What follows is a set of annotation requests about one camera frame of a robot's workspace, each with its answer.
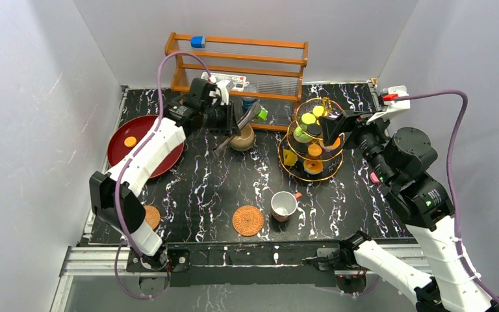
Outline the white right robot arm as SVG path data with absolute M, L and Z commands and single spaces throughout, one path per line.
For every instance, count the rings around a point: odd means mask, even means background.
M 340 243 L 340 262 L 349 269 L 368 268 L 396 287 L 417 311 L 499 311 L 499 296 L 481 286 L 466 260 L 456 229 L 455 201 L 427 170 L 437 159 L 427 134 L 403 127 L 385 134 L 388 121 L 363 112 L 343 112 L 319 119 L 324 144 L 343 133 L 344 148 L 361 151 L 386 188 L 390 208 L 411 232 L 426 258 L 422 272 L 385 251 L 362 231 Z

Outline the green frosted donut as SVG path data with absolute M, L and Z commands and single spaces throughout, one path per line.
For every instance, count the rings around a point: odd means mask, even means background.
M 293 130 L 293 137 L 297 142 L 304 144 L 309 143 L 310 141 L 313 140 L 313 138 L 307 135 L 300 126 L 297 126 Z

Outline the orange round cookie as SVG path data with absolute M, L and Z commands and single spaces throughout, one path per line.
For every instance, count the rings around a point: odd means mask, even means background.
M 310 144 L 307 153 L 311 157 L 319 157 L 322 154 L 322 148 L 319 144 Z
M 312 109 L 312 114 L 315 116 L 316 119 L 319 119 L 319 117 L 323 116 L 324 112 L 325 108 L 322 105 L 314 106 Z

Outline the green triangular toy cake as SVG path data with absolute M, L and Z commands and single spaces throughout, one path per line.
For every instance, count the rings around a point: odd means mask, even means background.
M 265 108 L 260 108 L 255 119 L 260 120 L 260 121 L 265 121 L 265 120 L 267 120 L 267 117 L 268 117 L 268 111 Z

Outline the green round cookie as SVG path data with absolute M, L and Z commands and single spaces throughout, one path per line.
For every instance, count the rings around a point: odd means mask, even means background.
M 316 116 L 312 113 L 305 113 L 301 115 L 301 122 L 305 125 L 311 125 L 316 123 Z

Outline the black round cookie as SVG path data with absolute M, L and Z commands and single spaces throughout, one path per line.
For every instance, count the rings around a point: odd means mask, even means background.
M 322 135 L 322 127 L 313 123 L 307 126 L 306 132 L 309 136 L 318 138 Z

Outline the orange white round cake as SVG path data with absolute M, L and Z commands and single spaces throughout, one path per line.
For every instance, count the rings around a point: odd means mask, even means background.
M 310 175 L 320 174 L 324 170 L 323 162 L 314 160 L 304 160 L 304 170 Z

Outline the three-tier glass gold stand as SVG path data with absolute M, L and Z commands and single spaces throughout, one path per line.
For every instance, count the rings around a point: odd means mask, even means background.
M 318 138 L 310 136 L 313 140 L 306 144 L 297 142 L 293 137 L 293 130 L 297 126 L 300 126 L 307 134 L 307 125 L 301 122 L 301 115 L 308 112 L 312 113 L 313 107 L 317 105 L 322 105 L 325 108 L 323 116 L 337 117 L 344 111 L 338 103 L 328 97 L 315 97 L 301 103 L 296 109 L 294 121 L 290 123 L 285 136 L 280 140 L 277 146 L 281 168 L 284 169 L 290 176 L 306 182 L 324 181 L 330 179 L 338 172 L 343 162 L 342 144 L 344 143 L 344 135 L 339 136 L 341 144 L 337 149 L 333 151 L 325 151 L 322 149 L 322 154 L 319 157 L 309 156 L 307 148 L 310 144 L 320 145 L 319 141 L 322 141 L 322 135 Z M 283 164 L 283 149 L 290 149 L 298 156 L 298 161 L 294 166 L 285 166 Z M 320 174 L 310 175 L 303 168 L 304 160 L 323 162 L 324 170 Z

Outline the yellow striped toy cake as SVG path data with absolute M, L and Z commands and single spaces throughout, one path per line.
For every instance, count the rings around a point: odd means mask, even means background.
M 298 156 L 291 149 L 283 149 L 282 158 L 285 166 L 294 166 L 298 161 Z

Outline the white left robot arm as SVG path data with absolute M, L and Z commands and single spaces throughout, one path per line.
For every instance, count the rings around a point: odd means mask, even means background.
M 168 253 L 162 239 L 146 222 L 138 199 L 150 175 L 187 136 L 201 128 L 223 135 L 237 135 L 235 110 L 229 99 L 236 83 L 195 78 L 189 91 L 160 108 L 160 114 L 141 141 L 105 173 L 89 179 L 93 213 L 127 238 L 129 246 L 152 270 L 163 269 Z

